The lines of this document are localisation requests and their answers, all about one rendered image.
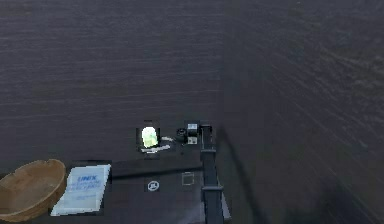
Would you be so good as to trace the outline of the pale green soda can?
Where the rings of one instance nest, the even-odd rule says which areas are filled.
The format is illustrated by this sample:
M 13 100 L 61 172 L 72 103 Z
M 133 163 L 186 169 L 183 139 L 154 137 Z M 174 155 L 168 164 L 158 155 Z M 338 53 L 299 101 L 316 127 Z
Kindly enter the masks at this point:
M 157 132 L 154 127 L 144 127 L 141 131 L 141 139 L 145 148 L 151 148 L 158 144 Z

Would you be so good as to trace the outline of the pale blue book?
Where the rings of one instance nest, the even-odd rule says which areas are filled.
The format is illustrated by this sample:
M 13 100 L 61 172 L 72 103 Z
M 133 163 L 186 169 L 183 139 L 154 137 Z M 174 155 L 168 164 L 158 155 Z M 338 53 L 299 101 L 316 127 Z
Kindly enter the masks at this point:
M 65 192 L 51 216 L 98 212 L 101 208 L 111 165 L 74 167 L 67 177 Z

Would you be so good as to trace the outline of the brown wooden bowl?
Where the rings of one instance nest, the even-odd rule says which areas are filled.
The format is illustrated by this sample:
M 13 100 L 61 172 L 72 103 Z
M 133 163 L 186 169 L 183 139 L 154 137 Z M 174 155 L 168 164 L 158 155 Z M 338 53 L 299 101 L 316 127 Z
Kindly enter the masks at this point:
M 57 159 L 27 163 L 0 179 L 0 220 L 28 221 L 47 213 L 63 196 L 66 166 Z

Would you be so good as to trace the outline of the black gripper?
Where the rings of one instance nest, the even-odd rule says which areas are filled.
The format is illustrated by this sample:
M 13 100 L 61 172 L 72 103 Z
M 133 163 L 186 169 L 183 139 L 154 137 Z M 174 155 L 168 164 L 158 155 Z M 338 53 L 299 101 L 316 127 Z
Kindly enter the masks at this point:
M 142 153 L 153 154 L 158 153 L 164 150 L 172 150 L 176 147 L 176 142 L 174 138 L 163 136 L 157 146 L 149 147 L 149 148 L 141 148 L 140 151 Z M 185 128 L 179 128 L 176 131 L 176 141 L 180 143 L 187 142 L 187 130 Z

